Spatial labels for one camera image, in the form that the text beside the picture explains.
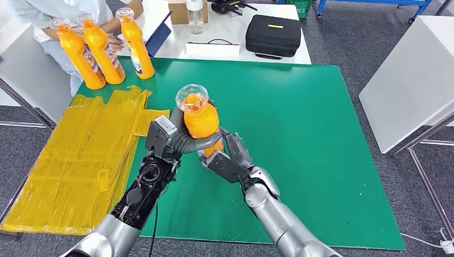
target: robotic arm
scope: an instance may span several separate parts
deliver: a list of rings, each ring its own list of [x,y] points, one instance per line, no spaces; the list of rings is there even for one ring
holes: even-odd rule
[[[240,183],[246,204],[262,223],[283,257],[341,257],[319,241],[279,199],[281,193],[268,172],[252,163],[238,134],[220,128],[230,156],[217,150],[201,157],[209,170],[230,183]]]
[[[280,201],[280,192],[265,169],[255,166],[238,134],[220,128],[205,139],[193,139],[178,109],[150,124],[139,174],[122,199],[84,239],[60,257],[127,257],[139,238],[157,199],[176,180],[182,154],[212,146],[221,136],[230,156],[217,150],[201,157],[207,169],[230,183],[239,183],[244,200],[262,223],[283,257],[341,257],[320,242],[296,215]]]

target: green surface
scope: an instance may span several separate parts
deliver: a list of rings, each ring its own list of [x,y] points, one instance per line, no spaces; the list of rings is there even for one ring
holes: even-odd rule
[[[153,92],[148,108],[173,109],[181,87],[201,84],[221,125],[240,134],[282,200],[323,242],[405,249],[338,67],[154,58],[156,76],[140,80],[131,61],[120,60],[121,85],[79,93],[106,102],[114,89],[137,85]],[[145,153],[141,138],[129,185]],[[153,224],[154,214],[141,235],[151,236]],[[159,200],[156,236],[270,243],[239,185],[203,169],[196,153],[183,157],[178,181]]]
[[[297,8],[298,18],[305,19],[311,8],[312,0],[285,0],[285,4],[293,4]]]

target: green crate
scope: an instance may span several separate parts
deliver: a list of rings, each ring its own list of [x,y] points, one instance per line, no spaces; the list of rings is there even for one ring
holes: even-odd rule
[[[311,8],[312,0],[285,0],[286,4],[293,4],[297,7],[298,17],[305,19],[309,8]]]

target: person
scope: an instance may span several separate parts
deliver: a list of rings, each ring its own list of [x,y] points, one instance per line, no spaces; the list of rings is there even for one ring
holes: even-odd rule
[[[143,13],[142,0],[121,1],[134,10],[135,18]],[[120,21],[113,16],[106,0],[6,0],[6,3],[21,20],[35,26],[33,38],[41,44],[44,52],[52,56],[71,76],[72,96],[75,96],[82,84],[82,77],[60,46],[57,32],[50,27],[53,18],[69,19],[71,27],[81,34],[82,29],[77,23],[77,18],[84,13],[92,13],[96,24],[108,34],[112,50],[117,52],[123,48],[122,41],[112,34],[119,30]]]

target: power cord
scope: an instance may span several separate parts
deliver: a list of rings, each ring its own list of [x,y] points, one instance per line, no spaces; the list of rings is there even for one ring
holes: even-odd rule
[[[156,225],[157,225],[157,203],[156,203],[156,209],[155,209],[155,226],[153,227],[153,235],[152,235],[152,244],[150,246],[150,252],[148,253],[148,257],[151,257],[152,251],[153,251],[153,245],[155,242],[155,235],[156,235]]]
[[[402,236],[404,237],[408,237],[408,238],[411,238],[411,239],[414,239],[416,241],[419,241],[421,243],[424,243],[426,245],[430,245],[432,247],[436,247],[436,248],[441,248],[444,250],[445,253],[454,253],[454,245],[452,243],[454,243],[454,239],[453,240],[448,240],[446,238],[446,236],[444,235],[443,233],[443,229],[444,228],[440,228],[440,233],[441,233],[441,236],[443,237],[444,241],[440,240],[440,245],[434,245],[434,244],[431,244],[429,242],[426,242],[422,239],[419,239],[419,238],[416,238],[414,236],[410,236],[410,235],[407,235],[405,233],[400,233]]]
[[[230,43],[229,41],[227,41],[227,40],[225,40],[225,39],[212,39],[212,40],[208,41],[207,44],[210,44],[211,42],[217,41],[217,40],[224,41],[224,42],[226,42],[226,43],[228,43],[228,44],[232,44],[232,43]]]

